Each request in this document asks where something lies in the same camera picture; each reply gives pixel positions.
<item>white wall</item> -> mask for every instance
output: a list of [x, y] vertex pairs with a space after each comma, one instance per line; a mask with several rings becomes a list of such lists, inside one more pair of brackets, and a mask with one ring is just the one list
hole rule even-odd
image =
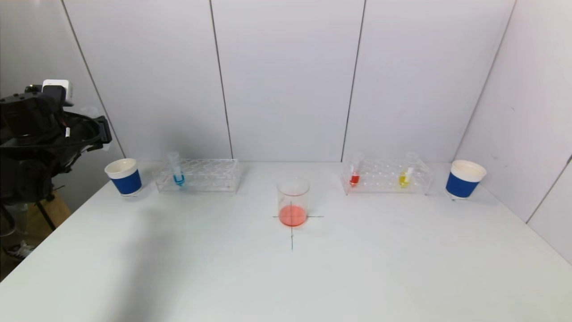
[[572, 2], [519, 0], [456, 155], [524, 221], [572, 154]]
[[529, 225], [572, 264], [572, 163], [530, 218]]
[[[47, 78], [74, 84], [75, 106], [67, 111], [105, 115], [61, 2], [0, 1], [0, 96], [22, 93], [25, 86]], [[109, 180], [104, 167], [120, 158], [114, 138], [108, 151], [86, 153], [72, 172], [53, 179], [56, 187], [65, 185], [59, 193], [71, 211]]]
[[213, 0], [235, 157], [339, 161], [363, 0]]
[[231, 157], [208, 1], [64, 3], [127, 157]]
[[368, 1], [344, 157], [356, 150], [450, 162], [514, 0]]

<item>floor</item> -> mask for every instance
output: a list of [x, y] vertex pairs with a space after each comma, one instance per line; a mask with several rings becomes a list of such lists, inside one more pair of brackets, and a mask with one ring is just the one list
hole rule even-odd
[[[71, 215], [65, 202], [63, 202], [60, 195], [54, 192], [55, 199], [51, 202], [42, 201], [42, 206], [50, 216], [51, 220], [54, 222], [56, 227], [61, 225], [66, 219]], [[9, 241], [14, 240], [25, 240], [29, 245], [39, 245], [46, 237], [51, 233], [51, 229], [44, 220], [42, 214], [40, 213], [38, 207], [30, 204], [27, 212], [27, 224], [25, 225], [25, 234], [17, 233], [8, 236]], [[4, 243], [6, 237], [4, 237], [0, 242]], [[0, 250], [0, 281], [2, 281], [20, 262], [7, 256], [3, 250]]]

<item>shoe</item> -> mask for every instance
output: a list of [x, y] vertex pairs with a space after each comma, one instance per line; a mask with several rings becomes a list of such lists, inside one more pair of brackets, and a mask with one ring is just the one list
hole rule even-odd
[[9, 248], [4, 248], [4, 252], [8, 254], [8, 256], [17, 258], [23, 261], [32, 251], [35, 249], [35, 246], [30, 246], [26, 244], [25, 241], [21, 241], [20, 245], [14, 245]]

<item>tripod leg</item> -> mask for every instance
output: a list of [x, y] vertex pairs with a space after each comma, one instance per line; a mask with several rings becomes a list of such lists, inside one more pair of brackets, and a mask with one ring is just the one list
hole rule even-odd
[[39, 211], [42, 213], [43, 218], [46, 220], [47, 225], [50, 226], [51, 230], [54, 231], [55, 230], [55, 225], [54, 222], [51, 221], [50, 216], [47, 215], [46, 210], [43, 208], [42, 203], [41, 202], [37, 202], [36, 206], [38, 206]]

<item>test tube rack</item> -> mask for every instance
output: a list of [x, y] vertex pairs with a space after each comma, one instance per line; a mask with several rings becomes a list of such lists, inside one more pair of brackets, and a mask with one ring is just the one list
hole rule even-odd
[[341, 171], [341, 182], [345, 194], [350, 193], [401, 193], [427, 194], [434, 173], [418, 159], [415, 163], [410, 182], [403, 187], [399, 184], [399, 175], [407, 168], [405, 160], [365, 159], [359, 171], [359, 181], [351, 185], [351, 162], [344, 162]]
[[236, 159], [180, 159], [185, 182], [178, 186], [169, 162], [162, 162], [153, 177], [159, 192], [236, 193], [240, 183], [239, 161]]

